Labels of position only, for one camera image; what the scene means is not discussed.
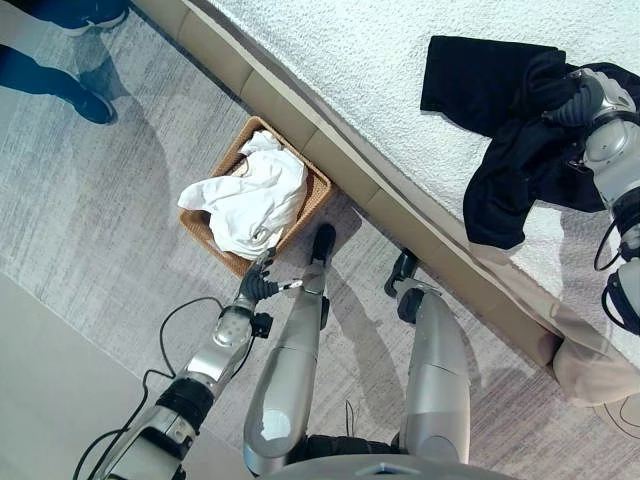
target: white towel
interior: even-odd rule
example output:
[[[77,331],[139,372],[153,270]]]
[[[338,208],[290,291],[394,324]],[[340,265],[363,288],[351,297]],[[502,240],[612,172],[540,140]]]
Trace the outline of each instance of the white towel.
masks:
[[[209,226],[220,250],[253,260],[295,223],[307,192],[307,170],[281,148],[270,132],[256,132],[240,150],[249,153],[245,173],[194,183],[180,195],[180,207],[211,214]]]

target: carpet floor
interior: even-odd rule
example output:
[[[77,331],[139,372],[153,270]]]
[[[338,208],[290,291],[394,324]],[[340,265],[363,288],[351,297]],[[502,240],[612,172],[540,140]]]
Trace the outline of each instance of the carpet floor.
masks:
[[[111,32],[71,39],[55,27],[44,31],[30,52],[36,60],[78,75],[114,103],[119,118],[97,126],[56,98],[1,92],[11,102],[0,122],[0,272],[140,376],[160,365],[157,332],[170,310],[202,295],[229,301],[238,287],[179,225],[176,200],[207,175],[251,112],[135,12]],[[382,290],[400,246],[337,193],[272,276],[302,271],[325,221],[338,241],[309,431],[343,434],[349,400],[356,435],[390,441],[413,340]],[[437,283],[428,270],[418,277]],[[640,442],[591,409],[567,405],[546,372],[442,288],[467,347],[472,464],[532,480],[640,478]],[[247,392],[292,304],[284,295],[261,304],[276,319],[272,335],[256,341],[206,421],[235,447]],[[201,344],[217,314],[200,303],[177,315],[166,332],[174,364]]]

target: person's shoe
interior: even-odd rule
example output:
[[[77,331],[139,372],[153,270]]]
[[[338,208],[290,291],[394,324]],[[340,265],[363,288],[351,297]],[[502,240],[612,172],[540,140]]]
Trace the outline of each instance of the person's shoe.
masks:
[[[91,90],[84,89],[83,94],[77,99],[64,98],[64,100],[73,105],[76,112],[90,122],[106,125],[116,119],[116,109],[111,102]]]
[[[124,2],[96,1],[92,11],[78,19],[78,27],[61,28],[66,35],[70,37],[79,37],[92,28],[106,30],[119,25],[127,17],[128,11],[129,8]]]

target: textured white blanket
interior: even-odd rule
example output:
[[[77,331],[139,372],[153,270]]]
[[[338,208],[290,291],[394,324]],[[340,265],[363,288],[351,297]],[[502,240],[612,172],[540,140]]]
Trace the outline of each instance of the textured white blanket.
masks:
[[[208,1],[460,220],[489,140],[421,114],[432,35],[556,46],[569,63],[609,61],[640,74],[636,0]],[[537,204],[511,259],[640,367],[640,339],[600,308],[608,273],[591,267],[608,221]]]

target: wicker basket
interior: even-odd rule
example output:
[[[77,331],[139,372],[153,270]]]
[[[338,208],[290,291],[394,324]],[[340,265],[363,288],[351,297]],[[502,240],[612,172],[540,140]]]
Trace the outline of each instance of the wicker basket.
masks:
[[[278,141],[288,148],[296,157],[307,166],[307,195],[302,207],[298,212],[296,223],[284,233],[276,245],[276,255],[285,248],[296,234],[307,224],[311,217],[318,211],[331,196],[331,181],[309,160],[304,158],[289,142],[276,132],[267,122],[259,117],[251,117],[233,144],[227,150],[222,161],[211,172],[211,177],[228,175],[234,171],[238,164],[245,158],[238,153],[244,143],[251,138],[256,130],[269,130]],[[210,253],[218,257],[229,270],[237,276],[242,277],[251,262],[230,252],[222,252],[213,240],[213,233],[209,228],[209,213],[201,210],[182,210],[180,213],[180,223],[189,230],[191,235],[202,244]]]

